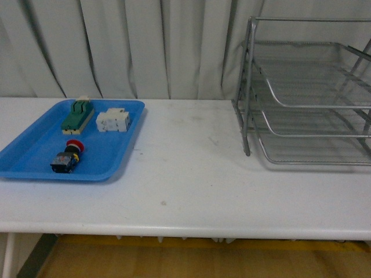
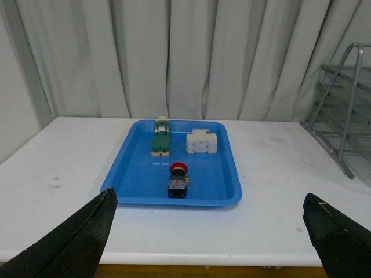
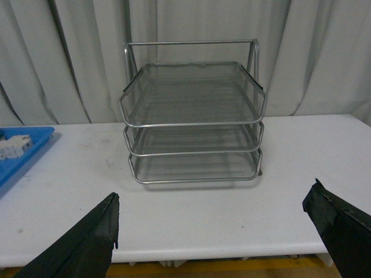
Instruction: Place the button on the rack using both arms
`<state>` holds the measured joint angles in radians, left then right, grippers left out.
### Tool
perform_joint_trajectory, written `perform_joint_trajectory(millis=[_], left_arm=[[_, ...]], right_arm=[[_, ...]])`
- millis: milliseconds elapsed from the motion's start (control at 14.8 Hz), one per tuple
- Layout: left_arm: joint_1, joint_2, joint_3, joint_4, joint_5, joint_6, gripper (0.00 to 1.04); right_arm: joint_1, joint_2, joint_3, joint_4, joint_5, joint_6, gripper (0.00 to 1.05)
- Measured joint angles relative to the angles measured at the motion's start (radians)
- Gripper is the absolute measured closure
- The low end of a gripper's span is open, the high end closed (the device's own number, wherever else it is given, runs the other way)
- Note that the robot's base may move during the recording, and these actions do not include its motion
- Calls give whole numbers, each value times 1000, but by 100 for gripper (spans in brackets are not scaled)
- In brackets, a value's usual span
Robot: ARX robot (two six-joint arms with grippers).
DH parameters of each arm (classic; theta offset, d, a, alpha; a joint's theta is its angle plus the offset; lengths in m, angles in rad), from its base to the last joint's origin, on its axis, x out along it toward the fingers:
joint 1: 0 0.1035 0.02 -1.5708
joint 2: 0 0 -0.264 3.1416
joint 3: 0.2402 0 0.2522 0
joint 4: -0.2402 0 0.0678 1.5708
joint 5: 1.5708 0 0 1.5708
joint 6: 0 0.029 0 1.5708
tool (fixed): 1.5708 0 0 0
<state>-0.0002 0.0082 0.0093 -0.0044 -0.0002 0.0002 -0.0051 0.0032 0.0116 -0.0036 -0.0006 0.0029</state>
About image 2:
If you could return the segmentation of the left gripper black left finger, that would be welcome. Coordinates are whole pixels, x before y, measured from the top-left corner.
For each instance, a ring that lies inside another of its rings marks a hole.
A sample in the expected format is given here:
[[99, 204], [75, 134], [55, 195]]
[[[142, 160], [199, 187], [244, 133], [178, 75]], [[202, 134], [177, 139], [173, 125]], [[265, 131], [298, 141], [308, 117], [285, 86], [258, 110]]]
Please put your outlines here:
[[1, 277], [94, 277], [118, 201], [108, 188], [1, 266]]

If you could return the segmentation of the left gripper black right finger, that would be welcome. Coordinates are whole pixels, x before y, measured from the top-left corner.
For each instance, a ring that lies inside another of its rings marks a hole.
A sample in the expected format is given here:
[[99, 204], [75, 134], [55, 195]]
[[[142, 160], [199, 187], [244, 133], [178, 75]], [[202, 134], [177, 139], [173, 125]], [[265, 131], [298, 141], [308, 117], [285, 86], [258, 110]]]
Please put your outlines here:
[[328, 277], [370, 277], [370, 231], [308, 193], [303, 220]]

